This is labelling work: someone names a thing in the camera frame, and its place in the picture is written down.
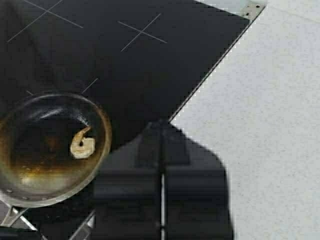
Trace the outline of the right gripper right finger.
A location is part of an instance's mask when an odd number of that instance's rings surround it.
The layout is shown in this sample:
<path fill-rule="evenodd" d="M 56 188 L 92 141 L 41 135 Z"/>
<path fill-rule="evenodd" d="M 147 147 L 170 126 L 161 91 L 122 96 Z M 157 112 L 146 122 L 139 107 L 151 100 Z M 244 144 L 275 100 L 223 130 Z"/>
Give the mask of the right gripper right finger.
<path fill-rule="evenodd" d="M 232 240 L 226 170 L 219 157 L 167 123 L 163 127 L 166 238 Z"/>

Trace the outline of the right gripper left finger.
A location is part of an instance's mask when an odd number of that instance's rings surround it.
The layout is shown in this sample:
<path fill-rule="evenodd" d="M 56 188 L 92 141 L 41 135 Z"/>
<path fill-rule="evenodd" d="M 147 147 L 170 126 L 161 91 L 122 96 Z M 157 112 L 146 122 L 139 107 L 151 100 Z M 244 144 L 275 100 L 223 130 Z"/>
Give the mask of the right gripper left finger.
<path fill-rule="evenodd" d="M 114 150 L 94 180 L 95 240 L 159 240 L 162 124 Z"/>

